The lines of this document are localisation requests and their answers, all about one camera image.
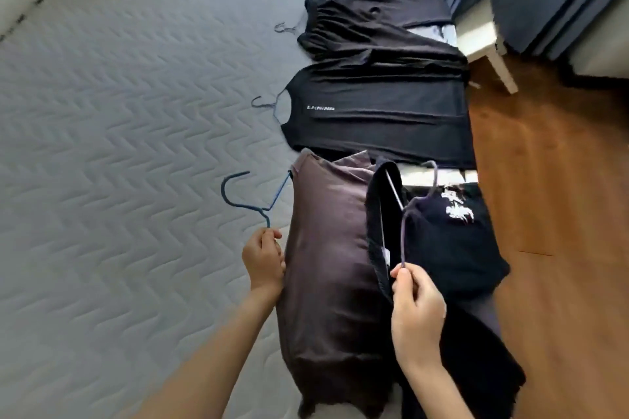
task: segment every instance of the brown shirt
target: brown shirt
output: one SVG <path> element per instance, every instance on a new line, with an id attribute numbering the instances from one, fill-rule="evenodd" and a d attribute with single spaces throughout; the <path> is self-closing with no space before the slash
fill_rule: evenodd
<path id="1" fill-rule="evenodd" d="M 367 253 L 365 196 L 373 176 L 366 152 L 328 162 L 304 149 L 293 165 L 295 202 L 277 305 L 282 356 L 303 395 L 350 403 L 367 417 L 388 400 L 391 308 Z"/>

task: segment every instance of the wooden floor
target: wooden floor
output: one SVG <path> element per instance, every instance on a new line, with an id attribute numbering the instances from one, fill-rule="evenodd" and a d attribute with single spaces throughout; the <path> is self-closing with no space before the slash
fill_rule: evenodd
<path id="1" fill-rule="evenodd" d="M 629 418 L 629 98 L 507 65 L 518 94 L 483 59 L 468 95 L 479 182 L 512 268 L 496 294 L 501 327 L 528 376 L 515 418 Z"/>

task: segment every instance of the bed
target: bed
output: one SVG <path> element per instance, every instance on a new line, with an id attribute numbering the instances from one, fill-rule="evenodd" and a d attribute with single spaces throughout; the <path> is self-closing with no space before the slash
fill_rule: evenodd
<path id="1" fill-rule="evenodd" d="M 303 2 L 39 0 L 0 43 L 1 416 L 128 415 L 238 303 L 262 218 L 219 187 L 249 170 L 230 197 L 264 204 L 296 158 L 251 100 L 310 63 L 274 32 Z M 292 195 L 271 212 L 285 233 Z M 225 417 L 299 400 L 273 314 Z"/>

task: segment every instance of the pile of clothes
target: pile of clothes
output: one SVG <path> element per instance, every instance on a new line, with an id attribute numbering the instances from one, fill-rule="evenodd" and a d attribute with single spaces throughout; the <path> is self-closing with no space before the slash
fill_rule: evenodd
<path id="1" fill-rule="evenodd" d="M 425 417 L 391 340 L 389 272 L 405 260 L 446 300 L 442 361 L 471 412 L 508 419 L 525 376 L 491 311 L 509 266 L 483 195 L 474 183 L 405 188 L 395 164 L 476 168 L 466 58 L 408 30 L 438 33 L 450 10 L 443 0 L 307 0 L 306 10 L 298 42 L 314 64 L 287 86 L 282 130 L 301 155 L 277 306 L 300 416 L 350 403 L 375 419 L 397 382 L 403 418 Z"/>

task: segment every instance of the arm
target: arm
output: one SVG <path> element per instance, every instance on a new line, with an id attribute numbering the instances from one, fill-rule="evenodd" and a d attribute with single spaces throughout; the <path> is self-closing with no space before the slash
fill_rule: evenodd
<path id="1" fill-rule="evenodd" d="M 219 419 L 254 342 L 282 291 L 286 264 L 275 239 L 262 228 L 245 245 L 242 258 L 251 290 L 231 320 L 147 399 L 135 419 Z"/>
<path id="2" fill-rule="evenodd" d="M 474 419 L 441 363 L 444 297 L 418 265 L 397 265 L 391 276 L 396 279 L 391 317 L 393 345 L 397 362 L 421 407 L 429 419 Z"/>

